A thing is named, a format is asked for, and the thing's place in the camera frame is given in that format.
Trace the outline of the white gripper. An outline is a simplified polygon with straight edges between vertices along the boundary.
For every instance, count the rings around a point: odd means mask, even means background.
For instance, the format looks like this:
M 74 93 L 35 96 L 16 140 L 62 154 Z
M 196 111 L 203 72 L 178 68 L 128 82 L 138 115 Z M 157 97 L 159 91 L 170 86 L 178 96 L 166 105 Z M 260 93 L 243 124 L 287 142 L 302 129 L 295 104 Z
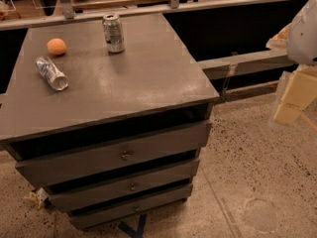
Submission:
M 283 76 L 285 86 L 277 96 L 272 120 L 281 125 L 293 123 L 317 98 L 317 0 L 308 0 L 291 22 L 266 45 L 271 50 L 285 50 L 299 63 L 298 68 Z

